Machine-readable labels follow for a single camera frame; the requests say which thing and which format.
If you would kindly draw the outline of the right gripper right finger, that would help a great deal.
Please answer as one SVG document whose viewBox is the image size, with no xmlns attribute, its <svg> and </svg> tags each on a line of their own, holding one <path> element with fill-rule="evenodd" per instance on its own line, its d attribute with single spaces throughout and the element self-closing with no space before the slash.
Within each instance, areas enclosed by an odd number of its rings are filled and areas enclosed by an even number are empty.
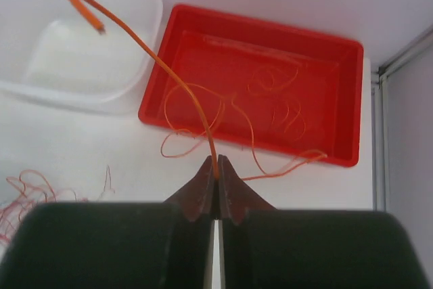
<svg viewBox="0 0 433 289">
<path fill-rule="evenodd" d="M 404 227 L 368 210 L 279 210 L 219 157 L 224 288 L 429 288 Z"/>
</svg>

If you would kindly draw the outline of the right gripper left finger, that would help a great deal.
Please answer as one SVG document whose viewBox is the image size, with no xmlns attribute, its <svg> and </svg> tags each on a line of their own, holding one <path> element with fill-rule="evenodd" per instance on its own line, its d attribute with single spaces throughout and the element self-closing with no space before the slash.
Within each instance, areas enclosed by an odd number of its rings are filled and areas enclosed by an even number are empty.
<svg viewBox="0 0 433 289">
<path fill-rule="evenodd" d="M 164 202 L 40 204 L 1 261 L 2 288 L 209 288 L 212 163 Z"/>
</svg>

